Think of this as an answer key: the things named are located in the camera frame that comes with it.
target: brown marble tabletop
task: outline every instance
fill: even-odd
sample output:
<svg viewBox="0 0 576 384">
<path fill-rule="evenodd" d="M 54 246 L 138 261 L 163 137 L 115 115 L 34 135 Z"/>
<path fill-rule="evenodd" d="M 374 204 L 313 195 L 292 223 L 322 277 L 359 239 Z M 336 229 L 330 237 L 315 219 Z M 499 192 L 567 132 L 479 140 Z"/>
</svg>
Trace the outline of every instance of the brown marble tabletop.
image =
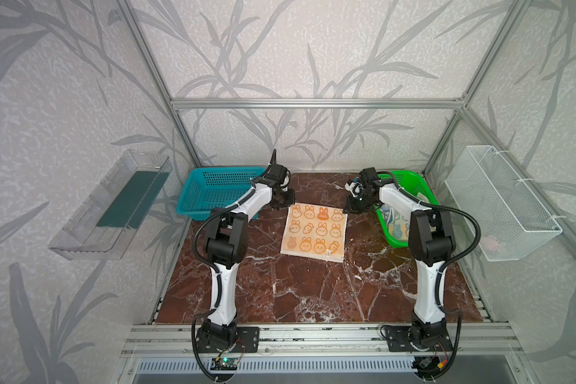
<svg viewBox="0 0 576 384">
<path fill-rule="evenodd" d="M 296 201 L 343 208 L 343 185 L 353 174 L 293 173 Z M 260 211 L 249 223 L 249 249 L 235 294 L 240 323 L 410 322 L 416 301 L 416 265 L 407 248 L 390 247 L 374 212 L 348 214 L 343 263 L 280 254 L 287 208 Z M 193 221 L 164 296 L 158 323 L 191 323 L 209 310 L 211 273 L 192 255 Z M 201 254 L 203 240 L 199 239 Z M 458 265 L 448 267 L 446 308 L 464 321 L 482 321 Z"/>
</svg>

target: leaf pattern wallpaper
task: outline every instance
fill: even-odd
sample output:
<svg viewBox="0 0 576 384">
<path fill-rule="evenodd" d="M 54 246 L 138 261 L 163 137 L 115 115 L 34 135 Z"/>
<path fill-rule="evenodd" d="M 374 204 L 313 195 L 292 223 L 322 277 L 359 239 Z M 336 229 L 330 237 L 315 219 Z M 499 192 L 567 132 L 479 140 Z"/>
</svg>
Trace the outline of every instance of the leaf pattern wallpaper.
<svg viewBox="0 0 576 384">
<path fill-rule="evenodd" d="M 114 6 L 0 0 L 0 383 L 107 381 L 186 224 L 191 161 Z M 173 171 L 122 260 L 51 252 L 126 149 Z"/>
<path fill-rule="evenodd" d="M 576 1 L 533 1 L 470 107 L 576 226 Z M 429 175 L 441 201 L 452 203 L 444 180 L 465 146 L 480 144 L 460 123 Z M 468 265 L 540 382 L 576 383 L 576 261 L 560 241 L 516 262 L 475 252 Z"/>
<path fill-rule="evenodd" d="M 510 5 L 132 4 L 173 98 L 458 97 Z M 205 165 L 264 164 L 277 148 L 295 170 L 357 170 L 417 169 L 451 112 L 197 109 L 181 116 Z"/>
</svg>

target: white wire mesh basket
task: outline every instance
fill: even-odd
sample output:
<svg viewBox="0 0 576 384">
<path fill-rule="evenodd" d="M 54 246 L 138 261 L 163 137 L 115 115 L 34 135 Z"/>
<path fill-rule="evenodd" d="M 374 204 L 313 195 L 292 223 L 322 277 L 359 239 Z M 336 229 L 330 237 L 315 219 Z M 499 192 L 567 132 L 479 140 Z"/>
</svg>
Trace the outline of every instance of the white wire mesh basket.
<svg viewBox="0 0 576 384">
<path fill-rule="evenodd" d="M 480 248 L 489 261 L 521 259 L 561 233 L 558 222 L 495 147 L 468 146 L 446 186 L 459 208 L 480 224 Z"/>
</svg>

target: bunny print towel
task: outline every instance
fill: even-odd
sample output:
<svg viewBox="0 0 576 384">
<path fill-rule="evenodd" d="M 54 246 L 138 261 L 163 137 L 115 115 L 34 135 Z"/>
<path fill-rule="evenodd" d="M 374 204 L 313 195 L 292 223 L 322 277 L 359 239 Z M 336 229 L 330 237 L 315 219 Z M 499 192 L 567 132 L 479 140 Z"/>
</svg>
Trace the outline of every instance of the bunny print towel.
<svg viewBox="0 0 576 384">
<path fill-rule="evenodd" d="M 283 254 L 343 262 L 348 216 L 341 209 L 293 204 L 282 240 Z"/>
</svg>

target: orange rabbit face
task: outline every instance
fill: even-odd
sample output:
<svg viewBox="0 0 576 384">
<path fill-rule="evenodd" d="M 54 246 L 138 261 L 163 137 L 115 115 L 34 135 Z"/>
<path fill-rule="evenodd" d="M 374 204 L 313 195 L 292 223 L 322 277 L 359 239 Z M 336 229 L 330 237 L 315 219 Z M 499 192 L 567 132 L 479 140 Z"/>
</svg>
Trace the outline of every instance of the orange rabbit face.
<svg viewBox="0 0 576 384">
<path fill-rule="evenodd" d="M 303 213 L 301 212 L 301 205 L 295 204 L 292 206 L 292 217 L 300 218 Z"/>
<path fill-rule="evenodd" d="M 319 222 L 318 228 L 316 229 L 316 234 L 318 234 L 318 236 L 325 236 L 327 233 L 328 233 L 328 231 L 326 229 L 326 223 L 325 222 Z"/>
<path fill-rule="evenodd" d="M 308 222 L 307 225 L 303 227 L 303 233 L 306 235 L 313 230 L 314 230 L 314 224 L 312 224 L 310 222 Z"/>
<path fill-rule="evenodd" d="M 335 210 L 333 211 L 333 216 L 331 216 L 330 219 L 332 221 L 341 221 L 343 220 L 343 213 L 341 212 L 341 210 Z"/>
<path fill-rule="evenodd" d="M 306 218 L 313 219 L 315 218 L 316 214 L 314 213 L 314 207 L 312 205 L 305 206 L 305 213 L 303 213 Z"/>
<path fill-rule="evenodd" d="M 329 245 L 329 250 L 331 253 L 335 253 L 337 252 L 337 250 L 339 249 L 339 243 L 338 242 L 332 242 Z"/>
<path fill-rule="evenodd" d="M 292 220 L 290 227 L 288 227 L 290 232 L 296 234 L 298 231 L 301 230 L 301 222 L 299 220 Z"/>
<path fill-rule="evenodd" d="M 303 241 L 301 242 L 301 245 L 299 246 L 299 248 L 301 248 L 301 250 L 303 252 L 307 252 L 308 250 L 311 249 L 311 237 L 303 237 Z"/>
<path fill-rule="evenodd" d="M 318 212 L 318 219 L 319 220 L 328 220 L 329 219 L 329 209 L 320 207 L 320 211 Z"/>
<path fill-rule="evenodd" d="M 293 250 L 297 246 L 297 238 L 293 236 L 288 237 L 288 242 L 286 243 L 286 247 L 289 250 Z"/>
<path fill-rule="evenodd" d="M 323 238 L 316 239 L 316 245 L 314 245 L 314 251 L 316 253 L 324 253 L 324 251 L 326 251 L 326 245 L 324 245 Z"/>
<path fill-rule="evenodd" d="M 330 229 L 330 235 L 332 237 L 341 236 L 341 224 L 333 224 Z"/>
</svg>

